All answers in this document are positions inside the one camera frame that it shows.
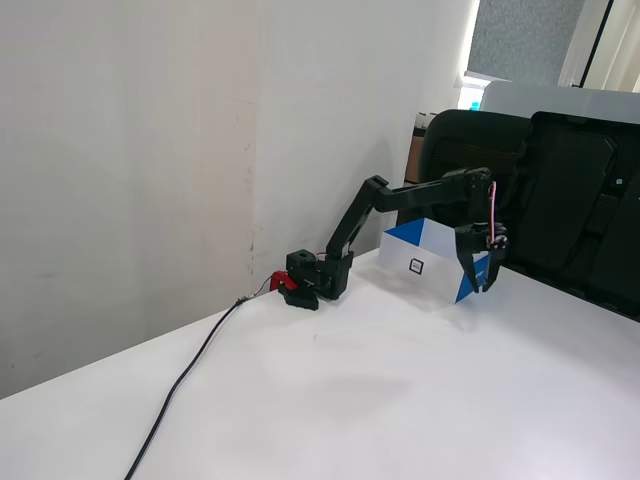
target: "robotic arm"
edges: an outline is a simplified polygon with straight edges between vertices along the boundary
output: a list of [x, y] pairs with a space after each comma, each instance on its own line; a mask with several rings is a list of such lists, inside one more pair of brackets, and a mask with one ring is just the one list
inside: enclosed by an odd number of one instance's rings
[[456, 228], [458, 260], [474, 292], [479, 292], [473, 254], [489, 252], [489, 271], [483, 292], [496, 281], [500, 263], [506, 256], [508, 240], [504, 227], [495, 223], [495, 184], [486, 168], [449, 172], [440, 180], [390, 190], [381, 177], [364, 182], [353, 203], [329, 240], [326, 257], [320, 260], [307, 250], [287, 255], [287, 271], [274, 274], [271, 289], [278, 288], [289, 305], [318, 309], [318, 296], [336, 300], [347, 288], [353, 263], [351, 244], [371, 210], [392, 212], [433, 204], [467, 201], [470, 225]]

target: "black cable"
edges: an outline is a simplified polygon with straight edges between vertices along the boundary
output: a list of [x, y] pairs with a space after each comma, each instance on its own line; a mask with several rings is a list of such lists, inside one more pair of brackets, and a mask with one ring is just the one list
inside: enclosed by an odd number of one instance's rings
[[158, 414], [158, 417], [156, 418], [156, 421], [154, 422], [153, 427], [151, 427], [151, 431], [149, 431], [149, 435], [147, 435], [147, 438], [145, 439], [144, 443], [142, 444], [142, 448], [138, 452], [138, 455], [136, 456], [136, 459], [133, 461], [133, 464], [131, 465], [131, 468], [129, 469], [129, 472], [127, 472], [127, 476], [124, 477], [125, 480], [131, 480], [131, 478], [133, 478], [134, 473], [136, 473], [136, 470], [140, 466], [140, 462], [142, 461], [142, 458], [144, 457], [145, 453], [147, 453], [147, 450], [149, 449], [149, 445], [151, 445], [151, 441], [153, 440], [153, 437], [155, 436], [156, 432], [158, 431], [158, 427], [162, 423], [162, 419], [164, 418], [165, 413], [167, 413], [167, 408], [169, 407], [169, 404], [171, 403], [171, 399], [173, 398], [173, 395], [176, 393], [176, 390], [178, 389], [178, 387], [180, 386], [180, 384], [182, 383], [184, 378], [187, 376], [187, 374], [191, 371], [193, 366], [196, 364], [198, 359], [202, 356], [202, 353], [206, 350], [207, 345], [209, 345], [209, 342], [211, 341], [211, 338], [216, 333], [218, 328], [220, 328], [222, 323], [231, 314], [231, 312], [233, 312], [236, 308], [238, 308], [243, 303], [245, 303], [245, 302], [251, 300], [252, 298], [256, 297], [262, 291], [262, 289], [267, 284], [267, 282], [269, 281], [270, 278], [271, 277], [268, 277], [264, 281], [262, 286], [254, 294], [249, 295], [247, 297], [242, 297], [242, 298], [239, 298], [238, 300], [236, 300], [236, 303], [234, 303], [233, 306], [231, 306], [231, 308], [229, 308], [229, 310], [227, 310], [225, 312], [225, 314], [222, 316], [222, 318], [220, 320], [218, 320], [216, 322], [216, 324], [213, 326], [213, 328], [211, 329], [211, 332], [209, 332], [209, 335], [207, 335], [207, 338], [205, 339], [204, 343], [200, 347], [200, 350], [198, 350], [198, 353], [196, 353], [196, 356], [193, 357], [193, 360], [191, 360], [191, 363], [187, 366], [187, 368], [185, 368], [184, 372], [182, 372], [182, 374], [175, 381], [175, 383], [171, 387], [171, 390], [169, 390], [169, 393], [167, 394], [167, 398], [165, 398], [164, 403], [162, 404], [162, 408], [160, 409], [160, 413]]

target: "red component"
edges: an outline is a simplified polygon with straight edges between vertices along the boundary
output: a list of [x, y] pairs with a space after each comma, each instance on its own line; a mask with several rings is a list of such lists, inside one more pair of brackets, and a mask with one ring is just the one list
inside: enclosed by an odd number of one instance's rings
[[287, 290], [295, 290], [298, 288], [296, 282], [291, 280], [287, 272], [284, 270], [279, 270], [277, 272], [273, 272], [271, 275], [271, 283], [269, 284], [269, 291], [277, 290], [280, 284], [283, 283]]

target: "blue and white box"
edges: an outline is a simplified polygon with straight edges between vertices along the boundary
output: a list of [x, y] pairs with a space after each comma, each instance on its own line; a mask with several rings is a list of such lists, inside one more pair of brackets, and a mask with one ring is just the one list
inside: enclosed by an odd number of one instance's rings
[[[380, 241], [379, 263], [386, 270], [440, 297], [457, 303], [473, 292], [456, 254], [455, 229], [422, 218], [387, 230]], [[487, 279], [489, 257], [474, 255], [476, 279]]]

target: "black office chair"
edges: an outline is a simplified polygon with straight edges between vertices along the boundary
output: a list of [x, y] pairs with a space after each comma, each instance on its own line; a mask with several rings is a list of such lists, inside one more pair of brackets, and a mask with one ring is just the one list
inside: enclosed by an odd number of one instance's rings
[[[498, 184], [499, 205], [513, 176], [529, 122], [527, 118], [491, 112], [442, 112], [433, 119], [425, 133], [418, 182], [437, 180], [459, 168], [487, 167]], [[399, 212], [397, 224], [427, 217], [455, 226], [464, 221], [465, 216], [464, 205], [427, 207]]]

